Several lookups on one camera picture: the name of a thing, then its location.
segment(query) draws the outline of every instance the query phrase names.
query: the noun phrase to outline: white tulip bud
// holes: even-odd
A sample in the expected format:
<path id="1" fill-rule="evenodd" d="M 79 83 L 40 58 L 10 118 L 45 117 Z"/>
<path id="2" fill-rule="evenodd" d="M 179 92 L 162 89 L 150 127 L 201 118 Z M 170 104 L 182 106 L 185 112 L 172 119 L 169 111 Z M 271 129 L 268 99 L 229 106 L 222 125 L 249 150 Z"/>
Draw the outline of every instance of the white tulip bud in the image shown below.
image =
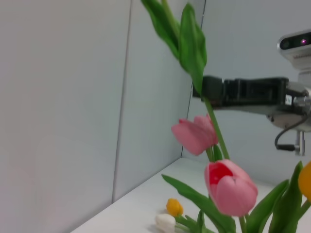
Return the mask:
<path id="1" fill-rule="evenodd" d="M 155 217 L 156 226 L 164 233 L 174 233 L 176 220 L 169 214 L 160 214 Z"/>

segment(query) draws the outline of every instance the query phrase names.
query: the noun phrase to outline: black cable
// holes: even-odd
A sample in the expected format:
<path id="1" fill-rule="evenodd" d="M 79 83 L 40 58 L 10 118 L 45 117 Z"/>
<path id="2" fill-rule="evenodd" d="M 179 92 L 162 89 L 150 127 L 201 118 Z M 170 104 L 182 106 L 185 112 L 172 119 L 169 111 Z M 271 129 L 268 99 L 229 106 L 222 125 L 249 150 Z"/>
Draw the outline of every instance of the black cable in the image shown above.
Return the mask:
<path id="1" fill-rule="evenodd" d="M 285 134 L 288 130 L 291 130 L 295 127 L 297 127 L 298 125 L 303 124 L 304 122 L 306 122 L 309 118 L 311 117 L 311 114 L 307 114 L 305 115 L 300 121 L 298 121 L 297 123 L 287 127 L 286 129 L 282 130 L 277 136 L 276 139 L 274 140 L 274 145 L 276 147 L 277 150 L 288 150 L 288 151 L 294 151 L 295 150 L 295 145 L 293 144 L 278 144 L 278 140 L 280 139 L 280 137 Z"/>

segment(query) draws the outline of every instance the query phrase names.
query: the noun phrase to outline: camera lens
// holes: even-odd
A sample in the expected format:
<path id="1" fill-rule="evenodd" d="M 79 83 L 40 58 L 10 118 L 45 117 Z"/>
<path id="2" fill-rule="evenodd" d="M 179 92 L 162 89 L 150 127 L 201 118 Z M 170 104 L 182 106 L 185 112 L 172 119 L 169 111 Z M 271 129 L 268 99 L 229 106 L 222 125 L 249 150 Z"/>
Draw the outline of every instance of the camera lens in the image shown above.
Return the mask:
<path id="1" fill-rule="evenodd" d="M 301 45 L 306 45 L 306 44 L 308 44 L 308 39 L 304 37 L 301 39 L 300 43 L 301 43 Z"/>
<path id="2" fill-rule="evenodd" d="M 280 43 L 280 47 L 281 47 L 281 49 L 283 49 L 283 50 L 288 49 L 289 46 L 290 46 L 289 40 L 284 39 L 284 40 L 282 40 L 281 43 Z"/>

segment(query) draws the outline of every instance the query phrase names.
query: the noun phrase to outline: red tulip center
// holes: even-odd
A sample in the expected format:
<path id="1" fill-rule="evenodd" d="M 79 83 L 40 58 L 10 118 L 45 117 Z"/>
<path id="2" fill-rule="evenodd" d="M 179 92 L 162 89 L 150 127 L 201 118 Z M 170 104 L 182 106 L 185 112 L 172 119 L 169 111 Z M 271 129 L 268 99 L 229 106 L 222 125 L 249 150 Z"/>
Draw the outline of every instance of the red tulip center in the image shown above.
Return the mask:
<path id="1" fill-rule="evenodd" d="M 222 163 L 214 163 L 209 165 L 209 183 L 218 184 L 219 180 L 224 176 L 233 176 L 233 173 Z"/>

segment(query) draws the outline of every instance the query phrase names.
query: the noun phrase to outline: pink tulip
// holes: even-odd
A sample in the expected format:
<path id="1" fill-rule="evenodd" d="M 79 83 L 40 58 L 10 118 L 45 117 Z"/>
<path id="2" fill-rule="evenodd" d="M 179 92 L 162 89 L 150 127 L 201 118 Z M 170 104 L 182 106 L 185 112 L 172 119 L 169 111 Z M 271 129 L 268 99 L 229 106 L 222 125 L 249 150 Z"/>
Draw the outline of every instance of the pink tulip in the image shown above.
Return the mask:
<path id="1" fill-rule="evenodd" d="M 209 163 L 205 169 L 205 182 L 209 196 L 224 215 L 242 217 L 256 204 L 256 185 L 230 160 Z"/>
<path id="2" fill-rule="evenodd" d="M 202 154 L 207 148 L 218 143 L 218 139 L 209 116 L 196 116 L 193 123 L 180 119 L 172 126 L 176 139 L 194 155 Z"/>

